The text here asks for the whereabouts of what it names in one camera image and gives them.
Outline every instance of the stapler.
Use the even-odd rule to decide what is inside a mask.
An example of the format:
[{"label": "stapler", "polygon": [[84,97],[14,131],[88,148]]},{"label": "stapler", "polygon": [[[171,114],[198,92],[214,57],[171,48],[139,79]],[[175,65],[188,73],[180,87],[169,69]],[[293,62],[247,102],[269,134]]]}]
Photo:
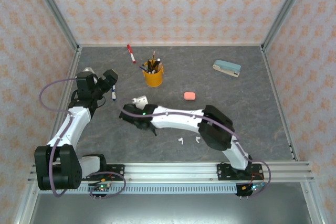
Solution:
[{"label": "stapler", "polygon": [[230,63],[223,60],[216,60],[213,64],[213,69],[229,74],[230,76],[238,77],[241,69],[241,65]]}]

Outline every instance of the orange patterned wall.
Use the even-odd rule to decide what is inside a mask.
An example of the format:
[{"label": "orange patterned wall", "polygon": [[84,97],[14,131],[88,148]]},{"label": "orange patterned wall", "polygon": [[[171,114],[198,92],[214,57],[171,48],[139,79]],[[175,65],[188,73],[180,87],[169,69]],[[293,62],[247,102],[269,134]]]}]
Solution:
[{"label": "orange patterned wall", "polygon": [[285,0],[56,0],[80,44],[261,44]]},{"label": "orange patterned wall", "polygon": [[300,158],[336,223],[336,0],[297,0],[268,52]]},{"label": "orange patterned wall", "polygon": [[[43,0],[0,0],[0,223],[13,223],[38,145],[54,114],[41,88],[67,74],[73,50]],[[58,105],[61,85],[44,96]]]}]

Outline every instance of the pencil cup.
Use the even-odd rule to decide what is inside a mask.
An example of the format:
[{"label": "pencil cup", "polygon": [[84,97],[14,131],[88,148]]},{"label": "pencil cup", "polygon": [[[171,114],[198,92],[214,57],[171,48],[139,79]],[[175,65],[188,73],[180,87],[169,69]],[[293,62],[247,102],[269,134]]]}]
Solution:
[{"label": "pencil cup", "polygon": [[[156,60],[151,60],[152,65],[156,62]],[[161,67],[160,71],[157,73],[147,73],[143,71],[143,76],[145,76],[145,80],[148,86],[150,87],[157,87],[160,86],[163,81],[163,66]]]}]

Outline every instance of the gray floor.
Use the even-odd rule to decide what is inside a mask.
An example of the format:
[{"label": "gray floor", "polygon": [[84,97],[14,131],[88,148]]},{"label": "gray floor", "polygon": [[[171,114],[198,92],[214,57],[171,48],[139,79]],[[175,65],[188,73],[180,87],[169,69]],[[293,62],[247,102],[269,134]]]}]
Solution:
[{"label": "gray floor", "polygon": [[[92,67],[100,77],[107,69],[119,75],[117,100],[146,95],[149,103],[167,108],[194,110],[214,105],[234,122],[241,144],[254,159],[291,159],[288,142],[258,47],[132,47],[139,64],[161,58],[164,80],[148,87],[142,71],[131,61],[125,47],[96,47],[82,50],[77,72]],[[216,59],[241,65],[238,78],[212,69]],[[196,93],[185,101],[183,93]],[[118,118],[119,110],[111,93],[84,129],[77,147],[79,157],[102,153],[109,162],[225,161],[197,134],[177,129],[141,131]],[[178,142],[183,137],[184,144]]]},{"label": "gray floor", "polygon": [[271,184],[249,200],[231,194],[119,195],[93,201],[88,195],[40,194],[31,224],[310,224],[299,183]]}]

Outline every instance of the pink eraser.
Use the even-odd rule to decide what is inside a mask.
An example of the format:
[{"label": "pink eraser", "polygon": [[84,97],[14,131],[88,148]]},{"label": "pink eraser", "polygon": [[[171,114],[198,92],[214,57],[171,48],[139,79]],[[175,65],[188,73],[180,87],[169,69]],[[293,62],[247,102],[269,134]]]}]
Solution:
[{"label": "pink eraser", "polygon": [[196,99],[196,94],[194,92],[184,92],[184,99],[187,101],[194,101]]}]

